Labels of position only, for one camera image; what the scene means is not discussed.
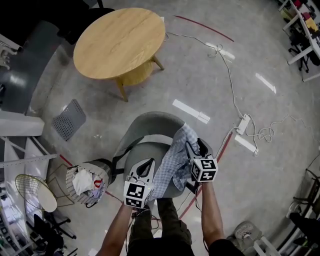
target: dark green pants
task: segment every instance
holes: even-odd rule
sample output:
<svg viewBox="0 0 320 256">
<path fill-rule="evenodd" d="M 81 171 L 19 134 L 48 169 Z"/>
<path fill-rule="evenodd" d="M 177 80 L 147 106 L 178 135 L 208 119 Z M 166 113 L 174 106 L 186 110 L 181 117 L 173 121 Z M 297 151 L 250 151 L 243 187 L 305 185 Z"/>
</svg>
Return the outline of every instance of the dark green pants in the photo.
<svg viewBox="0 0 320 256">
<path fill-rule="evenodd" d="M 172 198 L 157 199 L 158 212 L 162 223 L 162 237 L 182 241 L 191 246 L 191 233 L 187 225 L 179 220 L 177 210 Z M 138 215 L 131 227 L 129 250 L 135 241 L 141 239 L 153 239 L 151 233 L 151 211 L 145 211 Z"/>
</svg>

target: round wooden table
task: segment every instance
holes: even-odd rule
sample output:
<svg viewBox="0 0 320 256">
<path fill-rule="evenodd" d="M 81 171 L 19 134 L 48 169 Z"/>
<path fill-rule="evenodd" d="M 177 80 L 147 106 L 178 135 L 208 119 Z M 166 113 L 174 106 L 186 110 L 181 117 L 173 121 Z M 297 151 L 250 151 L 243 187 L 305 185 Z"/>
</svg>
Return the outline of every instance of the round wooden table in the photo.
<svg viewBox="0 0 320 256">
<path fill-rule="evenodd" d="M 115 79 L 127 102 L 124 86 L 144 81 L 165 39 L 165 24 L 154 12 L 126 8 L 110 12 L 93 22 L 76 43 L 76 69 L 92 79 Z"/>
</svg>

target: gray perforated mat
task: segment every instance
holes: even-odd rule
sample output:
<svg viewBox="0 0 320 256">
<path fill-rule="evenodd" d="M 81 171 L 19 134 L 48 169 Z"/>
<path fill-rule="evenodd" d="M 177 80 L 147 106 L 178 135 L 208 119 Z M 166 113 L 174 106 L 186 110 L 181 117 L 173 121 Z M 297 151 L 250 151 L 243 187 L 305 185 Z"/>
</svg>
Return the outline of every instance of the gray perforated mat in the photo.
<svg viewBox="0 0 320 256">
<path fill-rule="evenodd" d="M 85 123 L 86 115 L 76 99 L 71 100 L 64 111 L 55 117 L 52 122 L 53 128 L 67 141 Z"/>
</svg>

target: black sleeve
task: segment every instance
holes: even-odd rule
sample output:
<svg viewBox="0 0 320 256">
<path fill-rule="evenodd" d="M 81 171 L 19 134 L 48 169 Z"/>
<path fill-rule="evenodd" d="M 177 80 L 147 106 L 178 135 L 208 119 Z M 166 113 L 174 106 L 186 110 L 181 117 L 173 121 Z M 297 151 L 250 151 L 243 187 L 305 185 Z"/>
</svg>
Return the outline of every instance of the black sleeve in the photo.
<svg viewBox="0 0 320 256">
<path fill-rule="evenodd" d="M 209 256 L 244 256 L 234 244 L 227 239 L 214 241 L 209 247 Z"/>
</svg>

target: black shirt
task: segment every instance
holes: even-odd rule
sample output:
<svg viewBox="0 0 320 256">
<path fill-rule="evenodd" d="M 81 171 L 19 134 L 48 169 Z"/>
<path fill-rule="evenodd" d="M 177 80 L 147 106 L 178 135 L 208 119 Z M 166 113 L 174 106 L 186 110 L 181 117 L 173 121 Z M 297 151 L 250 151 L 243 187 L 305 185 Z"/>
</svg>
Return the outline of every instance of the black shirt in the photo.
<svg viewBox="0 0 320 256">
<path fill-rule="evenodd" d="M 141 239 L 129 248 L 128 256 L 194 256 L 191 246 L 170 238 Z M 226 239 L 214 241 L 209 256 L 243 256 L 234 244 Z"/>
</svg>

